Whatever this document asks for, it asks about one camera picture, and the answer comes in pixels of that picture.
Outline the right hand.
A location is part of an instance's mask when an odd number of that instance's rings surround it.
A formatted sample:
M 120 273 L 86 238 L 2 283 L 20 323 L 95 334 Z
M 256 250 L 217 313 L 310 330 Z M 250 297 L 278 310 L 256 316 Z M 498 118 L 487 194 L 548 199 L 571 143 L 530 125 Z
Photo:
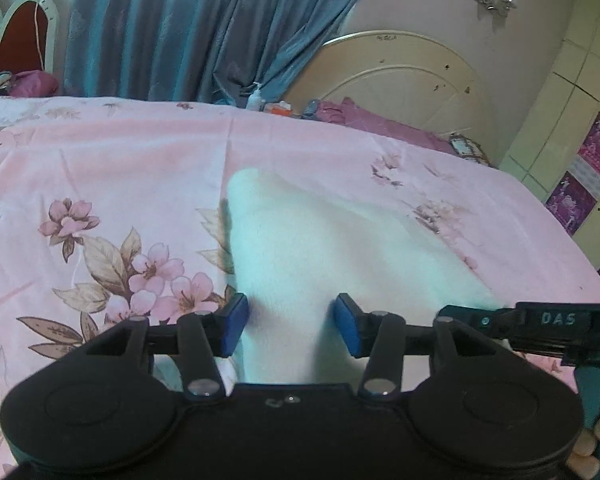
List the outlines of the right hand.
M 599 443 L 600 419 L 593 429 L 585 429 L 581 432 L 567 460 L 567 466 L 578 478 L 590 480 L 600 472 L 600 460 L 594 456 Z

